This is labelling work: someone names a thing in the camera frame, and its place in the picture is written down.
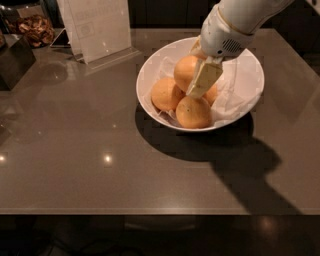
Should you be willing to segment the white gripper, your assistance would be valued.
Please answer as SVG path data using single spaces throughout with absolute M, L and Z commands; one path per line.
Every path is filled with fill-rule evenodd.
M 216 4 L 210 11 L 202 25 L 200 37 L 189 51 L 190 55 L 199 58 L 186 92 L 192 98 L 201 98 L 222 75 L 223 58 L 214 57 L 237 58 L 254 38 L 252 34 L 240 32 L 233 26 L 223 16 L 220 6 Z

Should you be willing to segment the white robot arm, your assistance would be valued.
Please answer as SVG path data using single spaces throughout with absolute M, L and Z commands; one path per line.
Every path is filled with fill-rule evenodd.
M 222 62 L 237 58 L 257 30 L 294 0 L 220 0 L 190 49 L 199 58 L 187 95 L 202 97 L 223 73 Z

